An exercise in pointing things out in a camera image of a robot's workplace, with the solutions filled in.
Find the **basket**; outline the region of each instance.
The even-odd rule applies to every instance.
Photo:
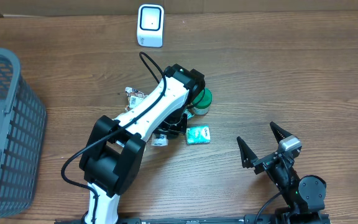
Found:
[[[21,77],[19,59],[0,49],[0,218],[34,199],[46,120],[44,104]]]

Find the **snack package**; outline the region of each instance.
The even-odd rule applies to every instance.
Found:
[[[206,125],[206,126],[187,128],[186,141],[187,144],[209,143],[211,141],[209,127]]]
[[[153,134],[152,146],[167,146],[168,139],[164,134]]]
[[[185,114],[187,114],[187,120],[190,120],[192,117],[194,117],[194,114],[192,114],[188,109],[185,110]]]
[[[135,90],[132,87],[126,87],[125,93],[128,97],[128,103],[129,103],[125,108],[126,112],[135,108],[140,102],[142,102],[148,96],[147,94],[142,93],[139,90]]]

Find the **white plug-in device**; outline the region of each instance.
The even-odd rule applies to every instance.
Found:
[[[137,42],[144,47],[162,47],[164,8],[143,4],[137,15]]]

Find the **wood grain surface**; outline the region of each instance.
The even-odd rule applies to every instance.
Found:
[[[126,86],[156,83],[138,57],[205,74],[213,93],[211,143],[148,147],[119,212],[141,218],[232,217],[256,213],[277,193],[266,174],[243,169],[236,137],[262,157],[277,148],[269,122],[296,134],[298,175],[327,183],[332,223],[358,223],[358,12],[167,15],[164,46],[142,48],[136,16],[0,19],[0,47],[48,109],[35,200],[0,223],[81,218],[89,192],[65,183],[63,163],[87,142],[102,115],[124,112]],[[84,182],[78,160],[68,176]],[[266,212],[284,205],[277,199]]]

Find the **white device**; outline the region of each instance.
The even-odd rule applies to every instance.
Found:
[[[143,4],[137,15],[137,42],[144,47],[162,47],[164,8]]]
[[[189,90],[187,90],[183,83],[173,77],[166,77],[167,89],[164,97],[145,115],[143,115],[136,123],[126,128],[132,134],[139,133],[143,141],[147,141],[157,126],[163,122],[175,110],[181,108],[187,100]],[[160,82],[156,89],[142,101],[136,108],[129,112],[119,115],[118,119],[121,126],[129,123],[133,118],[137,117],[141,112],[145,111],[155,100],[160,96],[163,90],[164,82]],[[94,188],[99,194],[98,206],[96,208],[95,224],[115,224],[118,221],[118,202],[120,196],[115,195],[112,198],[106,195],[106,192],[99,188],[96,184],[88,183],[88,186]],[[92,223],[94,198],[91,192],[89,200],[89,210],[85,217],[86,223]]]

